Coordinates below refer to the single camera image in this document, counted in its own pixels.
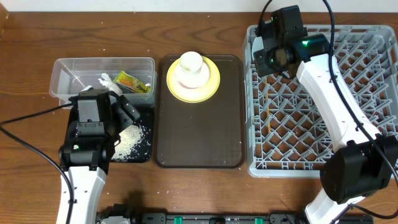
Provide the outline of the white tissue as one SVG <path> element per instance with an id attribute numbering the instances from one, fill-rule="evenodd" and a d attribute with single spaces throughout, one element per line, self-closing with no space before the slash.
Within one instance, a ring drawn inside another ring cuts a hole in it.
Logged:
<path id="1" fill-rule="evenodd" d="M 112 81 L 107 73 L 102 73 L 98 80 L 100 84 L 106 87 L 109 91 L 113 91 L 118 95 L 122 95 L 122 89 L 120 89 L 120 87 L 118 87 L 118 85 Z"/>

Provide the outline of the wooden chopstick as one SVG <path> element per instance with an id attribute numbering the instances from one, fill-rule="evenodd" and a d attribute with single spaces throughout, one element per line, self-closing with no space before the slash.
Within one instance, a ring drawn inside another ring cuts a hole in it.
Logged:
<path id="1" fill-rule="evenodd" d="M 264 107 L 265 107 L 265 109 L 268 110 L 269 109 L 269 104 L 268 104 L 268 100 L 269 100 L 269 94 L 268 94 L 269 84 L 268 84 L 268 81 L 267 81 L 267 77 L 265 77 L 264 84 L 265 84 L 265 87 L 264 87 Z"/>
<path id="2" fill-rule="evenodd" d="M 272 119 L 272 116 L 271 116 L 270 108 L 268 106 L 267 107 L 267 119 L 266 119 L 266 121 L 267 121 L 267 132 L 268 133 L 271 132 L 271 119 Z"/>

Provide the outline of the white rice pile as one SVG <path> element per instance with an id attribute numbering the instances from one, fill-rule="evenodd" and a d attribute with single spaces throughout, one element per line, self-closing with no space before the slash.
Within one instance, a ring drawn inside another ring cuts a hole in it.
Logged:
<path id="1" fill-rule="evenodd" d="M 145 162 L 150 157 L 152 140 L 150 129 L 140 124 L 131 125 L 120 133 L 121 141 L 115 145 L 112 162 Z"/>

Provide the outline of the green orange snack wrapper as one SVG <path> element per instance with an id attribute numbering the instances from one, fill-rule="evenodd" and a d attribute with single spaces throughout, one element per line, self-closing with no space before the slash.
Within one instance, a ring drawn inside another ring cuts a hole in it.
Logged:
<path id="1" fill-rule="evenodd" d="M 127 74 L 125 71 L 120 71 L 116 78 L 113 79 L 113 83 L 119 84 L 134 93 L 148 93 L 150 91 L 150 86 Z"/>

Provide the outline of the pink bowl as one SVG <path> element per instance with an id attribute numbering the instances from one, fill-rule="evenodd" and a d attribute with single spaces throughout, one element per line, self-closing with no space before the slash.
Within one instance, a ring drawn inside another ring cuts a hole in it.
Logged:
<path id="1" fill-rule="evenodd" d="M 184 70 L 181 63 L 175 69 L 175 78 L 179 85 L 187 89 L 197 89 L 205 85 L 210 78 L 210 71 L 205 62 L 195 71 Z"/>

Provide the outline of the white paper cup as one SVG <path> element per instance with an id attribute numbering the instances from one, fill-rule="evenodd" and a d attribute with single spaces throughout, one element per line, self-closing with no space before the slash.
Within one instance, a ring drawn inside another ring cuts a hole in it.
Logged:
<path id="1" fill-rule="evenodd" d="M 185 52 L 181 55 L 179 64 L 182 70 L 186 72 L 198 71 L 203 63 L 202 56 L 193 51 Z"/>

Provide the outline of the light blue bowl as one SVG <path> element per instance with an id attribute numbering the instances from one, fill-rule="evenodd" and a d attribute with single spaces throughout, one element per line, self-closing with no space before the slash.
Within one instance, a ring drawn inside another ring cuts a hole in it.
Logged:
<path id="1" fill-rule="evenodd" d="M 254 53 L 260 50 L 264 50 L 263 39 L 262 37 L 255 37 L 251 49 L 252 61 L 255 61 Z"/>

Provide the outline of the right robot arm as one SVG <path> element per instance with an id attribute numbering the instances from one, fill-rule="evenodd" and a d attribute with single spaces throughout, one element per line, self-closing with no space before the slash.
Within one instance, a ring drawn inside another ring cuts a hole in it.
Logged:
<path id="1" fill-rule="evenodd" d="M 336 223 L 397 177 L 397 42 L 388 26 L 276 18 L 248 29 L 249 173 L 318 177 L 297 223 Z"/>

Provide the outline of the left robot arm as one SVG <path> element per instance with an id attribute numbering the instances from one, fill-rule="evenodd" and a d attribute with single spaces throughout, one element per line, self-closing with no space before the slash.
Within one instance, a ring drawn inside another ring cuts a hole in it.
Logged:
<path id="1" fill-rule="evenodd" d="M 90 88 L 69 100 L 72 108 L 58 153 L 62 194 L 57 223 L 94 223 L 120 134 L 140 114 L 125 96 L 108 90 Z"/>

